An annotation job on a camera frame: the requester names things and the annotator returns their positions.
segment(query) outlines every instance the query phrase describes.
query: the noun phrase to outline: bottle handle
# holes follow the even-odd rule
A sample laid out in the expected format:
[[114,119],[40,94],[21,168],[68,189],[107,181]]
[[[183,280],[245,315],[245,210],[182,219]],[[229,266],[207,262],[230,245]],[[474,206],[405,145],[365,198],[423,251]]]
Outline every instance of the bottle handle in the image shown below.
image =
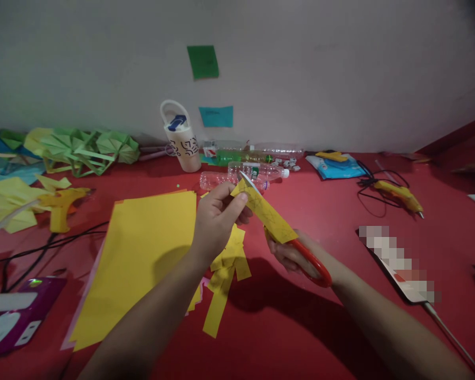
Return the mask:
[[165,113],[164,113],[164,106],[167,105],[167,104],[177,106],[183,112],[183,114],[186,116],[186,121],[188,123],[188,126],[189,127],[192,126],[192,123],[190,123],[190,116],[188,116],[188,112],[186,111],[185,107],[183,107],[181,104],[179,104],[175,100],[164,100],[162,102],[162,104],[160,105],[160,115],[162,116],[162,120],[164,121],[164,126],[169,124],[167,122],[167,118],[165,117]]

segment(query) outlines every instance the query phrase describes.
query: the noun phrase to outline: hand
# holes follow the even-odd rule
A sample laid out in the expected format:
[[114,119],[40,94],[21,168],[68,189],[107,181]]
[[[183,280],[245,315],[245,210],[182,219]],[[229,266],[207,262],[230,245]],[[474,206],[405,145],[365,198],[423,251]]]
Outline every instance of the hand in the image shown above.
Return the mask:
[[[317,242],[312,240],[307,234],[296,230],[299,241],[308,248],[315,257],[327,268],[332,277],[333,286],[339,284],[348,270],[343,264],[332,257]],[[278,244],[268,236],[268,246],[271,253],[282,264],[287,272],[301,273],[301,268],[313,278],[320,278],[318,271],[308,260],[304,258],[292,245]]]
[[246,206],[248,195],[240,193],[234,198],[230,195],[234,188],[225,182],[199,201],[192,251],[208,265],[225,248],[234,223],[248,224],[248,218],[253,216]]

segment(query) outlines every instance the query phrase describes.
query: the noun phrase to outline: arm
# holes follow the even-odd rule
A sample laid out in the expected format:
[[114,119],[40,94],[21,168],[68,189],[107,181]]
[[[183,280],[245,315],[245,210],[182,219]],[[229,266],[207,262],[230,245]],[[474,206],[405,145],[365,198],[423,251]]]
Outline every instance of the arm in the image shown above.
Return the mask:
[[[415,318],[383,297],[307,235],[299,231],[298,234],[301,242],[325,265],[333,279],[333,291],[397,378],[475,379],[459,357]],[[302,267],[312,277],[319,276],[293,247],[272,240],[268,245],[288,271],[299,271]]]
[[234,222],[248,223],[246,193],[230,197],[225,183],[200,202],[192,246],[174,269],[125,314],[79,376],[84,379],[148,378],[185,316],[206,269],[223,251]]

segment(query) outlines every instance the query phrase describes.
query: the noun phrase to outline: scissor blade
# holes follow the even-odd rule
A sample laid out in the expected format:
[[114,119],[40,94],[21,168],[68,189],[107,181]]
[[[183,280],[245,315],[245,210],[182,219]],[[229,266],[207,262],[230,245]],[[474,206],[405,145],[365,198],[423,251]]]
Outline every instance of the scissor blade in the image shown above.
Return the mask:
[[246,183],[247,187],[253,188],[257,194],[260,194],[259,190],[257,187],[253,184],[253,182],[248,178],[248,176],[244,172],[239,172],[241,174],[241,177],[244,179],[244,182]]

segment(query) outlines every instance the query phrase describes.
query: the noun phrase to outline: green bottle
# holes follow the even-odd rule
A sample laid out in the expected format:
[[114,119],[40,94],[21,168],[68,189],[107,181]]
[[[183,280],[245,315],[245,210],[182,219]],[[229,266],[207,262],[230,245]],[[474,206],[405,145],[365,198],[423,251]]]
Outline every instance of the green bottle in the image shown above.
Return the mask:
[[216,164],[218,166],[228,166],[229,162],[273,162],[273,156],[250,151],[229,151],[219,150],[216,152]]

